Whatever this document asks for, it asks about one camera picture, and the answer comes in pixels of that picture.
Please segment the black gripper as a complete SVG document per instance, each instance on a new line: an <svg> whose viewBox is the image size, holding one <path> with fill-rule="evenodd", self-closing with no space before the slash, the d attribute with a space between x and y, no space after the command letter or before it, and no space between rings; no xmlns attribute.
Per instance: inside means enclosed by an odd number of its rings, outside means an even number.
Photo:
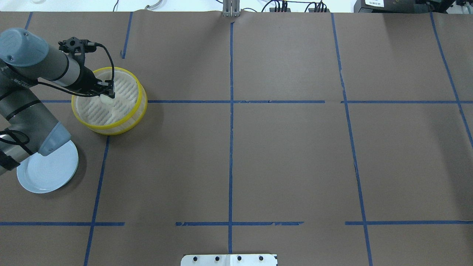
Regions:
<svg viewBox="0 0 473 266"><path fill-rule="evenodd" d="M83 66L78 79L72 84L72 91L82 95L104 95L115 99L113 80L98 81L89 68Z"/></svg>

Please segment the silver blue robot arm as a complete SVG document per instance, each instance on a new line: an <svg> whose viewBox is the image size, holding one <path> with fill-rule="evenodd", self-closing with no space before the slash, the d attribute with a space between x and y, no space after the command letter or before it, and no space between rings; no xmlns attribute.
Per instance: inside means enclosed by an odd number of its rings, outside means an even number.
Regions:
<svg viewBox="0 0 473 266"><path fill-rule="evenodd" d="M32 92L44 86L72 96L115 97L113 78L102 81L85 66L86 53L103 44L71 37L52 47L23 28L1 33L0 112L10 125L1 130L1 174L16 169L38 153L48 156L71 139L65 126Z"/></svg>

